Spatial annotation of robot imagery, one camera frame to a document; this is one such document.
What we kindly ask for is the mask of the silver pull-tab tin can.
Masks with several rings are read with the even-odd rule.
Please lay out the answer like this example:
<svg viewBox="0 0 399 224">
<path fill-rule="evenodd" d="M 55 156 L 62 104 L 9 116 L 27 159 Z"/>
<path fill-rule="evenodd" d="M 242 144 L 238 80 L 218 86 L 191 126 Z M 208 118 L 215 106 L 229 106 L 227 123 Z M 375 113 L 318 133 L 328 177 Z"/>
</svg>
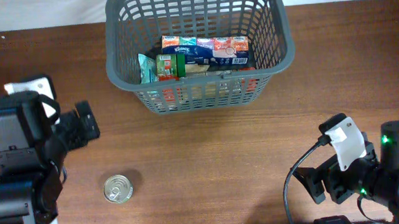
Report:
<svg viewBox="0 0 399 224">
<path fill-rule="evenodd" d="M 124 175 L 111 176 L 104 183 L 103 189 L 105 199 L 116 204 L 127 202 L 134 192 L 132 183 Z"/>
</svg>

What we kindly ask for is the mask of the mint green wipes packet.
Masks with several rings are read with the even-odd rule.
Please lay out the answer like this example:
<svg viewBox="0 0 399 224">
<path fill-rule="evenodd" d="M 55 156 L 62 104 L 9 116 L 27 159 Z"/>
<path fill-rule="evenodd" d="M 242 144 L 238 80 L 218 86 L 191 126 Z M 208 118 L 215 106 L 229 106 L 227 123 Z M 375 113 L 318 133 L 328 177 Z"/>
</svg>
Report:
<svg viewBox="0 0 399 224">
<path fill-rule="evenodd" d="M 138 54 L 140 64 L 141 84 L 148 84 L 158 81 L 157 66 L 155 60 L 144 54 Z"/>
</svg>

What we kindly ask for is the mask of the green lidded jar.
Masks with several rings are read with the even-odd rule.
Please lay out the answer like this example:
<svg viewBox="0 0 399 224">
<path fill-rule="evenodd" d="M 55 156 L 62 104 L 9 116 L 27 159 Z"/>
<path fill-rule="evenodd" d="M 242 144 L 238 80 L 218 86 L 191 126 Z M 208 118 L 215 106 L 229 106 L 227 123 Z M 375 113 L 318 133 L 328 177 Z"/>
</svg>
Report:
<svg viewBox="0 0 399 224">
<path fill-rule="evenodd" d="M 155 59 L 159 81 L 179 80 L 186 76 L 184 54 L 163 54 Z"/>
</svg>

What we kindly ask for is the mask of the orange pasta packet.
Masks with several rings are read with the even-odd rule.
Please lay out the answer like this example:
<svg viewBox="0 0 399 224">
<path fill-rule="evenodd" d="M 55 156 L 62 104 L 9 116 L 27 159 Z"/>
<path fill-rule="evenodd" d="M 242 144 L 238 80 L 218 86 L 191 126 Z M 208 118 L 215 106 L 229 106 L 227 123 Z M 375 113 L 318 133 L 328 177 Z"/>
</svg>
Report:
<svg viewBox="0 0 399 224">
<path fill-rule="evenodd" d="M 162 112 L 199 110 L 251 102 L 263 89 L 261 77 L 251 77 L 248 68 L 237 71 L 210 71 L 206 77 L 203 98 L 193 100 L 192 80 L 167 80 L 148 92 L 150 101 Z"/>
</svg>

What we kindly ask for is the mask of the brown paper pouch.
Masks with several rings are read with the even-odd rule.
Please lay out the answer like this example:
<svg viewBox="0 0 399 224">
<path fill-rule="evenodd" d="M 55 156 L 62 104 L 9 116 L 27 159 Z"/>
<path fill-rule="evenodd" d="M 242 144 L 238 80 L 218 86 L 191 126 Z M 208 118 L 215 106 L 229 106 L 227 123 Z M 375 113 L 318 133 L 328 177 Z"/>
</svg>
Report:
<svg viewBox="0 0 399 224">
<path fill-rule="evenodd" d="M 186 64 L 184 80 L 192 80 L 193 84 L 190 89 L 193 100 L 203 98 L 204 88 L 206 86 L 206 77 L 208 76 L 208 65 L 202 64 Z"/>
</svg>

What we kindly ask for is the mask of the Kleenex tissue multipack box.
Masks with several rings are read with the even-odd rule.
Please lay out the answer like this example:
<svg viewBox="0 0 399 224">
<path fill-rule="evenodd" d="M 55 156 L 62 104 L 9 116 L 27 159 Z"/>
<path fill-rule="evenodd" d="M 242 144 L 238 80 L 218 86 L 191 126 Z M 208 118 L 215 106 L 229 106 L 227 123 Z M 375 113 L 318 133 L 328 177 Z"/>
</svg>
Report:
<svg viewBox="0 0 399 224">
<path fill-rule="evenodd" d="M 186 64 L 244 65 L 249 61 L 248 37 L 181 37 L 163 35 L 163 54 L 183 54 Z"/>
</svg>

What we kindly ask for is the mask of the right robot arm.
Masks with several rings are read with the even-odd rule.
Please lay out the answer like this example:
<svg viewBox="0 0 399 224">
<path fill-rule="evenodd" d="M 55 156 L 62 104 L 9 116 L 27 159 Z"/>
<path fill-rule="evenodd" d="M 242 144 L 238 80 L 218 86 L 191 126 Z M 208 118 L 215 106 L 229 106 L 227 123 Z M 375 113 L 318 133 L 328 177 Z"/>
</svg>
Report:
<svg viewBox="0 0 399 224">
<path fill-rule="evenodd" d="M 296 179 L 317 204 L 329 193 L 334 203 L 341 204 L 353 194 L 386 206 L 399 224 L 399 121 L 381 126 L 381 152 L 376 157 L 374 146 L 366 141 L 367 154 L 355 160 L 349 169 L 339 169 L 336 156 L 317 168 L 295 169 Z"/>
</svg>

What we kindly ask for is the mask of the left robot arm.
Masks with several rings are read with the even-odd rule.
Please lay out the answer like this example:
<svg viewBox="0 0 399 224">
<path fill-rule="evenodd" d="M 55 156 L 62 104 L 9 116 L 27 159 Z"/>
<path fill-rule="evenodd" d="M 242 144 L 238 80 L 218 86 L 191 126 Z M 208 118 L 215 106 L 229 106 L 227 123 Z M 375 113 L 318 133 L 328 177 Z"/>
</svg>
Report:
<svg viewBox="0 0 399 224">
<path fill-rule="evenodd" d="M 36 91 L 0 98 L 0 224 L 53 223 L 67 153 L 99 136 L 88 101 L 62 113 Z"/>
</svg>

